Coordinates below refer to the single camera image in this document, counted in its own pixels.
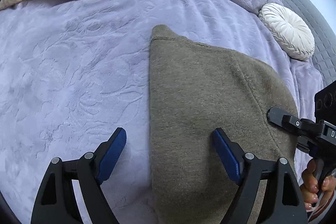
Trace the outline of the person's right hand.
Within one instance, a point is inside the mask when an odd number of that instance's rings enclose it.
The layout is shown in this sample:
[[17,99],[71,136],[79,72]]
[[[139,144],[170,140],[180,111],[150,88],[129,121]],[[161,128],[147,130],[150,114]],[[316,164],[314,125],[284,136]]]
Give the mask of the person's right hand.
[[[313,159],[311,159],[307,164],[307,168],[302,173],[303,184],[300,186],[300,190],[306,211],[310,211],[312,209],[312,205],[318,202],[318,180],[313,176],[315,167],[316,163]],[[323,181],[321,190],[324,192],[324,195],[321,198],[320,205],[323,206],[331,199],[331,196],[334,193],[335,177],[326,177]]]

